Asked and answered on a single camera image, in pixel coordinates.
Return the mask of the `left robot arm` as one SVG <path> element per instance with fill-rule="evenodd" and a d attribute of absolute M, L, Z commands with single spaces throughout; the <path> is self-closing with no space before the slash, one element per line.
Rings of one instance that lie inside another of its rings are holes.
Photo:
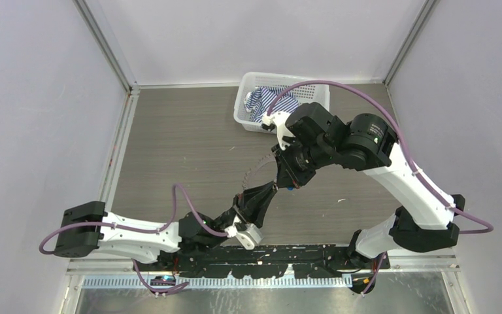
<path fill-rule="evenodd" d="M 167 222 L 123 217 L 106 211 L 104 202 L 91 201 L 65 210 L 60 228 L 44 238 L 39 250 L 62 258 L 112 254 L 151 264 L 159 271 L 173 265 L 174 253 L 205 254 L 229 239 L 252 250 L 263 238 L 260 229 L 277 191 L 273 181 L 243 190 L 216 218 L 199 213 L 189 201 L 186 216 L 180 220 L 171 217 Z M 55 247 L 47 251 L 44 246 L 52 238 Z"/>

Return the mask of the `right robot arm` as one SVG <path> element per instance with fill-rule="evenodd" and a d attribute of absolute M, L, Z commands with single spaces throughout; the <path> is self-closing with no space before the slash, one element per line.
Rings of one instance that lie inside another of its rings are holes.
<path fill-rule="evenodd" d="M 351 266 L 364 268 L 393 249 L 427 253 L 457 244 L 460 229 L 452 207 L 463 207 L 463 196 L 419 181 L 396 132 L 381 117 L 359 114 L 346 123 L 319 103 L 305 103 L 292 113 L 265 114 L 262 124 L 276 130 L 278 187 L 301 188 L 319 169 L 339 165 L 374 179 L 399 202 L 384 222 L 354 233 L 346 252 Z"/>

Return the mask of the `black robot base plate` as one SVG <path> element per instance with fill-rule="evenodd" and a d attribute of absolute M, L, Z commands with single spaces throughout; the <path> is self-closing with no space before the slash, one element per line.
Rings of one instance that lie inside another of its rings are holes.
<path fill-rule="evenodd" d="M 242 279 L 281 278 L 293 271 L 297 279 L 325 279 L 366 271 L 378 265 L 388 269 L 390 263 L 374 259 L 361 260 L 348 255 L 346 245 L 260 245 L 246 250 L 237 245 L 221 245 L 194 255 L 160 253 L 151 264 L 138 263 L 141 271 L 166 271 L 185 278 Z"/>

